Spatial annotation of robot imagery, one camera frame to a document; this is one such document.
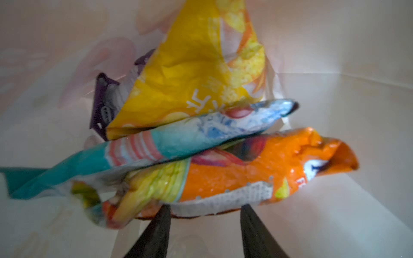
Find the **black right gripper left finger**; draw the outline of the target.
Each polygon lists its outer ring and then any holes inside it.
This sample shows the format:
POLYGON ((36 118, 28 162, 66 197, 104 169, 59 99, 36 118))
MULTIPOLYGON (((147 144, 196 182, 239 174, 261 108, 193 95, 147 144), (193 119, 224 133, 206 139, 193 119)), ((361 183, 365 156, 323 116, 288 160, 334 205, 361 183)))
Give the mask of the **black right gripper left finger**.
POLYGON ((171 227, 171 207, 163 205, 124 258, 165 258, 171 227))

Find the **purple snack packet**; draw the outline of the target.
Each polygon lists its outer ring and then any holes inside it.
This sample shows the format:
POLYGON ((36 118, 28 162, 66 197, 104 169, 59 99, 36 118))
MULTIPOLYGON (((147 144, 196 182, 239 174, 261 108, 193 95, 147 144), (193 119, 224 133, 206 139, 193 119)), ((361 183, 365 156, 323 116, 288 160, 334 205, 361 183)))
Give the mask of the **purple snack packet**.
POLYGON ((134 62, 134 67, 120 82, 100 73, 96 78, 94 103, 92 106, 90 128, 104 141, 108 141, 106 128, 115 119, 155 50, 148 51, 134 62))

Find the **yellow snack packet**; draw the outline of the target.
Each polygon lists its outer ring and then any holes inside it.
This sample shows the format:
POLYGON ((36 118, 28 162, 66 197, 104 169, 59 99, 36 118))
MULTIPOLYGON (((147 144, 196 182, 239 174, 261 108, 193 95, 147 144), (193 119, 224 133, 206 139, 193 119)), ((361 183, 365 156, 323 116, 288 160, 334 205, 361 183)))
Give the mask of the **yellow snack packet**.
POLYGON ((266 57, 244 1, 187 1, 106 128, 115 140, 262 99, 266 57))

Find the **orange candy packet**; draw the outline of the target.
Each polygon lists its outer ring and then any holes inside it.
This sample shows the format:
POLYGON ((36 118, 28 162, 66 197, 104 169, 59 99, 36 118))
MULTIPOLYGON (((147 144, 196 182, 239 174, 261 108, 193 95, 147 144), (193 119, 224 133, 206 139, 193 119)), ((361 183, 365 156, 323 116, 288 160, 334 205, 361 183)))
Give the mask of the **orange candy packet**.
POLYGON ((114 197, 76 181, 72 194, 95 224, 121 229, 150 220, 163 205, 174 218, 220 215, 246 204, 288 198, 318 175, 357 170, 358 159, 343 141, 307 127, 228 142, 192 157, 129 172, 114 197))

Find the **teal snack packet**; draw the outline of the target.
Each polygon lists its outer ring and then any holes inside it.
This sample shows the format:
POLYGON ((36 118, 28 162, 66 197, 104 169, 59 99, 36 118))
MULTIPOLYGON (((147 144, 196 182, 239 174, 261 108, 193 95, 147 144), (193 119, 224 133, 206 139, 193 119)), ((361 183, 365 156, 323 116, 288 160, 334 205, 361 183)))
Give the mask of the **teal snack packet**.
POLYGON ((235 106, 98 144, 52 168, 3 167, 1 173, 9 196, 18 200, 65 195, 75 182, 111 191, 128 172, 263 132, 298 107, 298 102, 291 99, 235 106))

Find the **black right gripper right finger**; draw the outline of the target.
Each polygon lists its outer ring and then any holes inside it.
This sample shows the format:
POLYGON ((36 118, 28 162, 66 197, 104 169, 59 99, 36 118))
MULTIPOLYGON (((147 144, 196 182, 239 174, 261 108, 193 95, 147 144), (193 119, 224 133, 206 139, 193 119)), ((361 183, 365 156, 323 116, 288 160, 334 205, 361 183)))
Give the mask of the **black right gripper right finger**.
POLYGON ((240 210, 240 225, 245 258, 289 258, 249 204, 240 210))

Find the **printed paper bag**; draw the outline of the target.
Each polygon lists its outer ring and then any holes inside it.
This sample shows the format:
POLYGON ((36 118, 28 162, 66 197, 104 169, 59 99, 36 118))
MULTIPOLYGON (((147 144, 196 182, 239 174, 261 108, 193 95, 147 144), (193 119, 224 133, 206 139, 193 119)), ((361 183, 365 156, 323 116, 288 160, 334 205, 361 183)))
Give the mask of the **printed paper bag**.
MULTIPOLYGON (((158 46, 182 1, 2 1, 1 166, 51 167, 91 147, 94 79, 122 78, 158 46)), ((412 1, 247 1, 267 53, 267 97, 355 151, 257 214, 293 258, 413 255, 412 1)))

